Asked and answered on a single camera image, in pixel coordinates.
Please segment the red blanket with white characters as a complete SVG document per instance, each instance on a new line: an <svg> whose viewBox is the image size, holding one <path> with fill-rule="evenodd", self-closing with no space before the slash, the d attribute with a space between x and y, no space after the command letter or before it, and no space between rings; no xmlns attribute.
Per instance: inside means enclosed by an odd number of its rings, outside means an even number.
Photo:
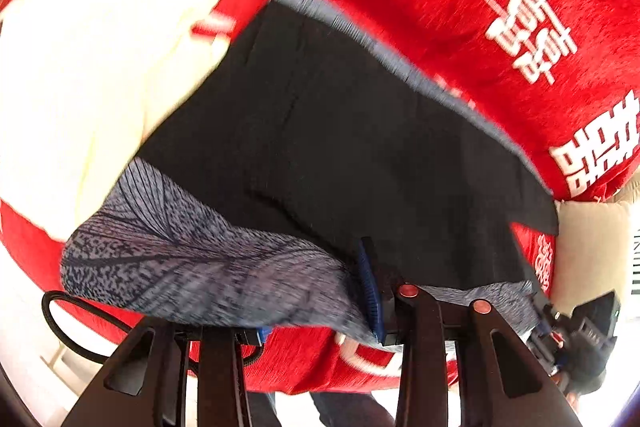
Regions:
<svg viewBox="0 0 640 427"><path fill-rule="evenodd" d="M3 0L3 52L51 65L1 73L1 243L43 289L60 287L58 232L94 205L107 177L112 124L74 131L70 109L82 66L105 58L150 64L122 90L160 78L160 66L194 60L234 39L267 0L122 0L115 29L98 17L115 0ZM476 116L506 132L559 199L602 200L639 165L639 0L331 0L359 28L391 46Z"/></svg>

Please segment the beige pillow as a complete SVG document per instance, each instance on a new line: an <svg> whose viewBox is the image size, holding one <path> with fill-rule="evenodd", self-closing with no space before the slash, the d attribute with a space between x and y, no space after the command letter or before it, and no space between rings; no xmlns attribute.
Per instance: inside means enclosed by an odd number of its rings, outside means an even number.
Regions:
<svg viewBox="0 0 640 427"><path fill-rule="evenodd" d="M614 291L631 305L632 236L639 230L639 175L606 202L558 202L550 300L569 314Z"/></svg>

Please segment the black pants with patterned waistband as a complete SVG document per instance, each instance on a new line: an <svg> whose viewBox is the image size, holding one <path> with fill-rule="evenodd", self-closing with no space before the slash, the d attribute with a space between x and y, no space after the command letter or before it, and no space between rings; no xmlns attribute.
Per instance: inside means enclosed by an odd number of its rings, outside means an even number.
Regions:
<svg viewBox="0 0 640 427"><path fill-rule="evenodd" d="M554 234L521 149L326 0L271 0L66 242L70 294L184 324L324 326L374 343L373 272L492 303L538 283L513 225Z"/></svg>

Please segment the person's blue jeans legs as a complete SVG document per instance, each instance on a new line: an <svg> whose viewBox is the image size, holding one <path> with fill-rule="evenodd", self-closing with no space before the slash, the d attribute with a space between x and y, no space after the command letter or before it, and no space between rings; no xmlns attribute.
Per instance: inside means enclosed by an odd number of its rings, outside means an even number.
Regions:
<svg viewBox="0 0 640 427"><path fill-rule="evenodd" d="M395 426L393 416L370 393L311 392L310 396L323 426ZM273 393L249 392L247 401L253 426L282 426Z"/></svg>

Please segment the white cloth on bed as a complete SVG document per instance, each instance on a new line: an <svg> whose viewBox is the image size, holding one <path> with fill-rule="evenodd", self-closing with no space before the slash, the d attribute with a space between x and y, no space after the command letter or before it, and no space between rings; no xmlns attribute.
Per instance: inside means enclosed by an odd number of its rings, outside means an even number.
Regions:
<svg viewBox="0 0 640 427"><path fill-rule="evenodd" d="M12 0L1 13L1 198L65 241L226 53L219 0Z"/></svg>

